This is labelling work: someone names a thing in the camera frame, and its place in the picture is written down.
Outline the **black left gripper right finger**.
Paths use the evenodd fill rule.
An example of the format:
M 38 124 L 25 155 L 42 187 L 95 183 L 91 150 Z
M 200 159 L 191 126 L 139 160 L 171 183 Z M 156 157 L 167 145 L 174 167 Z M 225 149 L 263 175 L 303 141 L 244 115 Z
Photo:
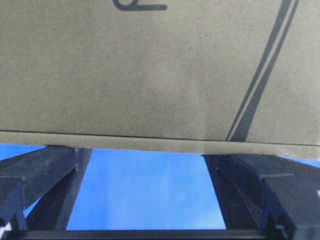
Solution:
M 320 234 L 320 170 L 275 155 L 211 154 L 204 161 L 229 230 Z

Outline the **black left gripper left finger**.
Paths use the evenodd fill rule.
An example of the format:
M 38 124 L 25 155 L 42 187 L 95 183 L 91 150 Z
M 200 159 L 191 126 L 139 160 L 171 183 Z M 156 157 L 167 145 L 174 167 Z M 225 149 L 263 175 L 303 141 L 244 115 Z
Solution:
M 1 230 L 66 230 L 92 152 L 47 146 L 1 160 Z

